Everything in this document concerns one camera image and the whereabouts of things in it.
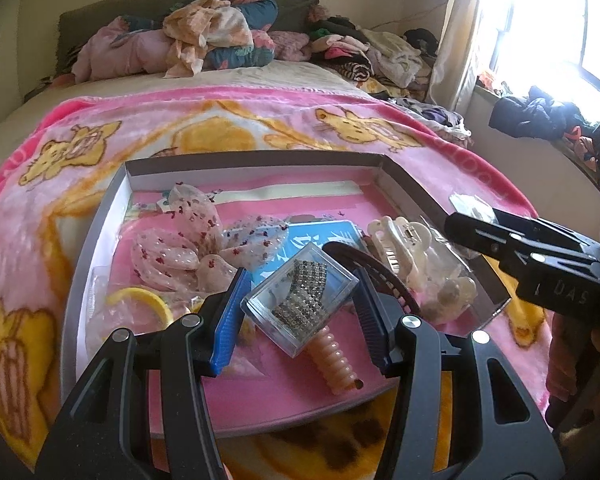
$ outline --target tray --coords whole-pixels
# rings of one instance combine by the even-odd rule
[[[266,213],[288,218],[335,219],[320,229],[333,229],[333,237],[352,240],[352,224],[365,227],[383,215],[421,216],[441,228],[446,211],[390,158],[366,153],[270,152],[209,153],[133,160],[116,174],[94,217],[78,260],[62,333],[62,400],[87,365],[84,345],[86,286],[97,267],[112,267],[117,254],[125,254],[127,241],[120,237],[130,201],[139,193],[155,194],[185,182],[214,192],[222,222],[247,214]],[[452,211],[450,204],[445,204]],[[290,237],[298,246],[315,234]],[[123,266],[113,266],[113,274]],[[465,335],[484,325],[509,296],[491,267],[480,257],[472,260],[478,277],[478,300],[446,332]],[[257,272],[255,281],[264,276]],[[304,355],[292,360],[264,336],[258,344],[267,377],[216,378],[204,382],[206,399],[217,436],[237,436],[278,430],[338,412],[369,400],[394,386],[371,364],[355,313],[343,308],[329,323],[355,371],[364,382],[361,390],[334,396],[315,365]],[[150,426],[162,434],[159,409],[159,375],[150,380]]]

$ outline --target silver screw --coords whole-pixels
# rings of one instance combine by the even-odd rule
[[[186,316],[182,316],[182,319],[180,320],[180,322],[188,328],[198,326],[201,321],[200,316],[197,314],[187,314]]]
[[[471,334],[473,340],[481,345],[486,345],[489,342],[489,334],[487,334],[484,330],[476,330]]]
[[[417,328],[422,324],[422,322],[415,316],[404,316],[402,318],[402,324],[408,328]]]
[[[113,333],[112,338],[116,343],[122,343],[129,339],[129,330],[126,328],[119,328]]]

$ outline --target window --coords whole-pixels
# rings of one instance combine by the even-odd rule
[[[480,56],[516,95],[532,85],[600,121],[600,0],[482,0]]]

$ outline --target window sill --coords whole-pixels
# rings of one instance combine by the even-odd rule
[[[498,95],[478,85],[474,87],[474,92],[492,105],[495,105],[501,99]],[[597,189],[600,189],[598,186],[598,177],[596,172],[591,171],[587,166],[585,166],[584,163],[576,156],[576,154],[568,148],[563,140],[553,140],[551,141],[551,145],[556,150],[561,152],[565,157],[567,157],[574,164],[574,166],[576,166],[582,172],[582,174],[584,174],[584,176],[586,176],[589,181],[596,186]]]

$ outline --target orange coil hair tie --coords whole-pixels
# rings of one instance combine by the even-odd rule
[[[306,350],[334,395],[354,388],[359,390],[364,385],[344,357],[328,326],[309,341]]]

